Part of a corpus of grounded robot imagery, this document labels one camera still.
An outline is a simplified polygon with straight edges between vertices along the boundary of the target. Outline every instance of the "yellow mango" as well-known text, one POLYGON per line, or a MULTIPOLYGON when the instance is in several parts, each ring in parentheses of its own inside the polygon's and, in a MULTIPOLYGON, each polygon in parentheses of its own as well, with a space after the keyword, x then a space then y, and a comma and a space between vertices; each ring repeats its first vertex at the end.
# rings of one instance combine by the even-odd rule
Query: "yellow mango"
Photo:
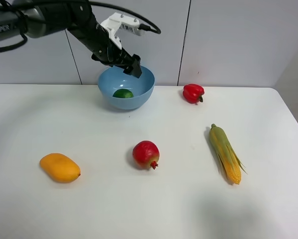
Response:
POLYGON ((40 167, 56 182, 70 183, 80 176, 79 166, 67 156, 51 153, 39 162, 40 167))

